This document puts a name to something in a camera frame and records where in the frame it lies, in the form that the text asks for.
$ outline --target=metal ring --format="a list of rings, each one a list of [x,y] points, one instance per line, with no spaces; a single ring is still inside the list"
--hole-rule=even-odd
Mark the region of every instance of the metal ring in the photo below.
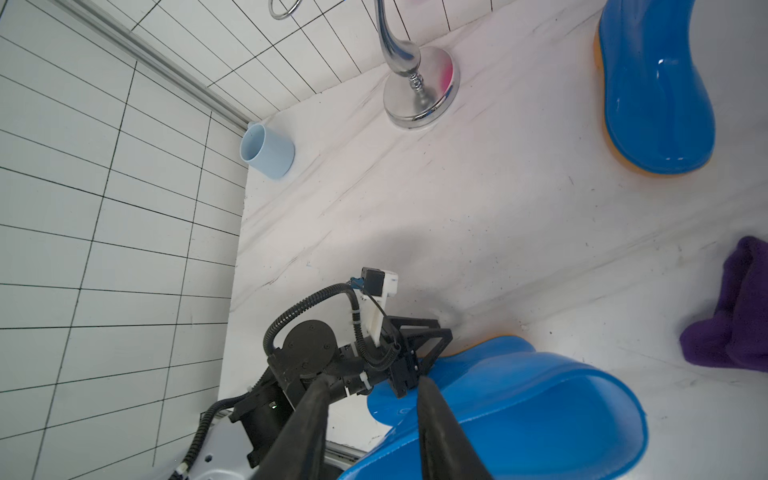
[[[273,0],[268,1],[270,6],[270,15],[272,15],[272,18],[274,18],[275,20],[284,20],[290,17],[291,14],[293,14],[296,11],[296,9],[299,8],[299,3],[301,3],[301,0],[296,0],[296,3],[294,3],[291,8],[288,8],[288,10],[286,10],[285,13],[280,13],[280,14],[275,13],[274,8],[272,8],[272,2]]]

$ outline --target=wall tile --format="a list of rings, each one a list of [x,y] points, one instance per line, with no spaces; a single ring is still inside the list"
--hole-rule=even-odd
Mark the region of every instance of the wall tile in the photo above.
[[[0,38],[0,74],[117,128],[125,103]],[[130,70],[125,74],[130,78]]]
[[[165,400],[163,418],[160,422],[159,443],[170,442],[197,430],[202,412],[216,402],[218,389],[204,390],[189,395]]]
[[[240,221],[242,218],[238,215],[225,212],[211,205],[197,202],[197,210],[194,213],[194,223],[205,225],[206,227],[223,230],[233,235],[240,234]]]
[[[157,402],[49,429],[35,478],[66,480],[151,449],[160,409]]]
[[[234,265],[239,237],[202,225],[192,228],[190,258]]]
[[[299,103],[299,99],[285,88],[257,58],[238,68],[236,73],[279,110],[285,110]]]
[[[79,20],[72,17],[68,13],[64,12],[61,8],[56,6],[49,0],[26,0],[30,4],[38,8],[39,11],[44,12],[49,18],[53,18],[57,23],[63,24],[70,30],[75,31],[78,35],[88,40],[92,45],[96,46],[100,50],[112,55],[113,58],[123,62],[125,65],[133,68],[136,64],[136,59],[131,57],[128,53],[121,50],[118,46],[113,45],[108,41],[104,41],[97,32],[91,30],[86,25],[83,25]],[[46,30],[41,30],[38,25],[35,26],[38,31],[43,32],[45,35],[49,35]]]
[[[154,452],[144,452],[125,460],[113,463],[108,467],[99,468],[93,472],[77,477],[78,480],[136,480],[137,475],[150,471]]]
[[[8,2],[0,35],[120,100],[128,96],[133,62],[129,67],[27,2]]]
[[[158,5],[181,23],[214,55],[230,68],[237,68],[253,57],[237,38],[200,2],[165,0]]]
[[[0,415],[0,438],[45,427],[43,412],[51,406],[52,395],[53,385],[0,393],[0,409],[4,412]]]
[[[212,325],[179,325],[174,340],[172,366],[184,363],[204,362],[220,359],[224,355],[224,337],[227,334],[227,324]],[[186,435],[182,432],[176,438]]]
[[[197,196],[200,167],[130,135],[120,134],[112,169],[185,197]]]
[[[326,18],[360,71],[384,62],[378,34],[362,0],[341,2],[326,12]]]
[[[244,128],[238,126],[238,124],[232,123],[231,121],[227,120],[226,118],[222,117],[216,112],[213,112],[210,116],[211,116],[212,123],[219,124],[221,127],[226,128],[227,130],[231,131],[238,137],[242,137],[245,134]]]
[[[278,12],[285,12],[288,10],[288,7],[293,5],[293,2],[294,0],[280,0],[280,2],[275,2],[274,8]],[[309,2],[308,0],[307,2],[302,2],[301,6],[296,9],[291,17],[293,17],[293,20],[296,21],[299,26],[303,27],[322,14],[323,13],[317,7],[317,4],[314,1]]]
[[[184,258],[94,243],[83,288],[180,293]]]
[[[165,396],[170,398],[217,387],[220,377],[221,360],[172,366],[168,373]]]
[[[141,180],[112,171],[107,182],[107,198],[147,208],[172,217],[192,221],[195,201]]]
[[[167,325],[176,323],[178,308],[176,295],[83,290],[73,325]]]
[[[162,400],[166,376],[159,369],[59,384],[48,426]]]
[[[249,50],[252,56],[270,47],[266,37],[232,0],[200,1]]]
[[[123,25],[128,30],[136,26],[136,21],[125,14],[118,7],[112,5],[109,0],[92,0],[93,3],[107,12],[112,18],[118,21],[120,25]]]
[[[194,438],[194,434],[184,436],[157,447],[154,458],[155,468],[162,469],[166,472],[175,470],[179,462],[181,462],[187,454],[187,450],[192,443],[192,438]]]
[[[2,77],[0,111],[2,130],[100,165],[112,160],[116,128]]]
[[[210,148],[205,149],[203,169],[245,188],[248,168],[243,167],[239,162],[235,163],[229,158],[219,155]]]
[[[241,215],[245,189],[203,170],[197,199],[231,214]]]
[[[179,323],[227,323],[230,299],[204,296],[182,296]]]
[[[373,22],[373,26],[376,27],[376,7],[374,0],[362,0],[362,3],[366,6],[366,10],[371,18],[371,22]],[[386,11],[387,25],[389,25],[389,29],[392,30],[392,34],[401,40],[409,40],[410,37],[406,31],[406,26],[402,24],[400,13],[397,10],[397,5],[395,5],[395,0],[384,0],[384,10]]]
[[[185,220],[105,198],[94,240],[185,257],[191,231]]]
[[[242,139],[242,134],[238,135],[218,122],[211,122],[206,145],[216,153],[247,167],[248,164],[240,159],[240,141]]]
[[[171,50],[168,45],[163,43],[158,37],[152,35],[146,28],[141,25],[137,25],[133,30],[137,37],[147,42],[152,48],[159,51],[163,56],[170,59],[173,63],[181,67],[185,72],[196,78],[201,84],[208,85],[213,80],[206,77],[203,72],[197,70],[188,61],[180,57],[175,51]]]
[[[248,18],[261,30],[266,39],[272,43],[278,42],[299,29],[291,18],[275,20],[270,15],[266,0],[234,0],[237,6],[248,15]]]
[[[235,267],[189,259],[184,276],[184,295],[232,296]]]
[[[303,31],[292,34],[275,47],[314,91],[321,92],[340,83]]]
[[[175,84],[170,83],[165,77],[160,76],[158,73],[150,70],[148,66],[139,63],[136,65],[136,74],[142,74],[144,77],[152,80],[155,84],[160,85],[166,92],[169,92],[174,97],[181,99],[182,102],[195,107],[197,110],[203,112],[206,117],[210,115],[211,109],[200,103],[195,98],[184,93],[181,88]]]
[[[3,330],[0,335],[2,388],[25,389],[54,383],[67,332],[66,328]]]
[[[235,100],[235,98],[225,92],[222,87],[218,86],[217,84],[208,85],[208,88],[218,96],[222,97],[225,101],[229,102],[230,105],[237,108],[241,112],[243,112],[251,121],[259,121],[261,120],[261,117],[254,114],[251,110],[249,110],[245,105],[241,104],[239,101]]]
[[[101,195],[108,169],[0,131],[0,167]]]
[[[491,0],[442,0],[451,30],[491,13]]]
[[[323,12],[327,12],[342,1],[343,0],[315,0],[315,3],[320,7],[321,10],[323,10]]]
[[[74,328],[59,381],[167,367],[174,328],[173,325]]]
[[[121,133],[128,133],[198,167],[203,164],[203,143],[180,134],[131,106],[125,110]]]
[[[304,27],[304,33],[326,59],[339,80],[349,80],[360,73],[325,17],[319,17],[310,22]]]
[[[245,105],[249,111],[258,115],[259,118],[267,118],[277,112],[277,108],[270,103],[258,91],[254,90],[248,82],[243,80],[237,72],[232,72],[226,77],[216,82],[222,90],[239,99],[240,103]]]
[[[514,2],[515,0],[491,0],[491,3],[493,4],[493,9],[498,10],[499,8],[509,5],[510,3]]]
[[[417,45],[448,33],[448,21],[440,0],[395,0],[411,41]]]
[[[0,328],[69,326],[78,291],[0,285]]]
[[[162,8],[153,8],[141,21],[141,27],[193,65],[210,82],[231,70]]]
[[[8,480],[30,480],[43,432],[0,440],[0,472]]]
[[[108,0],[125,15],[138,22],[154,7],[158,0]]]
[[[0,223],[90,240],[101,197],[0,170],[0,204]]]
[[[89,241],[0,226],[0,283],[68,286],[83,278]]]
[[[272,47],[258,56],[259,61],[267,70],[280,80],[280,83],[290,90],[300,101],[306,100],[315,94],[315,91],[304,81],[299,73],[286,61],[286,59]]]
[[[209,116],[141,73],[134,77],[128,104],[193,140],[205,143]]]

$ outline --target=purple cloth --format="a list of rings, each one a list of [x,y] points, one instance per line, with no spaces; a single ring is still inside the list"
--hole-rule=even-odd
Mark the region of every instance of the purple cloth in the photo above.
[[[768,372],[768,243],[739,240],[723,265],[714,316],[688,326],[680,344],[695,365]]]

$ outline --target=chrome stand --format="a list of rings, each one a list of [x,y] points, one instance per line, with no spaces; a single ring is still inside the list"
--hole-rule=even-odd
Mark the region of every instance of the chrome stand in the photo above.
[[[416,128],[437,119],[458,90],[458,69],[437,47],[419,47],[392,35],[384,0],[376,0],[376,25],[382,53],[392,73],[384,85],[384,110],[395,125]]]

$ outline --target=black circular joint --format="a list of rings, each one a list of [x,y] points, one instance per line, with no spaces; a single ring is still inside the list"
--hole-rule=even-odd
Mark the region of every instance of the black circular joint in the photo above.
[[[331,327],[320,320],[307,320],[293,327],[283,345],[291,345],[283,351],[285,359],[305,379],[320,374],[339,348]]]

